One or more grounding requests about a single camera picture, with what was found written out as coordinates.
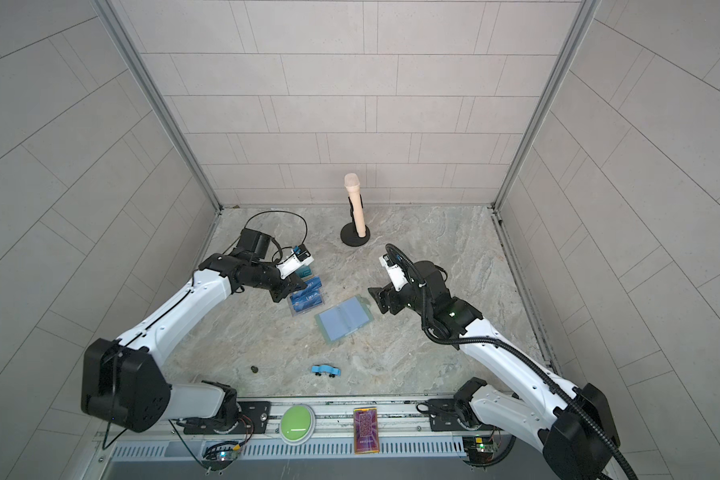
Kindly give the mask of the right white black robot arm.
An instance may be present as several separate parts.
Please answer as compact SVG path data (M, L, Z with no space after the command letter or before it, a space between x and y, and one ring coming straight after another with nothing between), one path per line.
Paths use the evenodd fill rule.
M400 253L379 261L390 282L369 292L381 313L416 312L430 341L472 357L510 388L505 395L481 379L467 382L454 397L461 423L497 427L536 448L560 479L604 478L621 453L602 391L578 386L523 353L474 306L450 294L434 263L412 263Z

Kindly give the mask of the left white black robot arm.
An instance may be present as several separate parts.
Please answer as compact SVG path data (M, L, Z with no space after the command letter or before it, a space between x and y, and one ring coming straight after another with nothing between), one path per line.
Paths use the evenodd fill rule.
M246 289L278 303L302 291L297 271L313 257L300 244L279 261L265 258L269 235L245 228L230 253L214 253L162 306L114 340L97 339L83 356L83 413L133 432L180 420L202 433L226 433L241 415L234 388L218 382L171 384L161 370L181 340L216 305Z

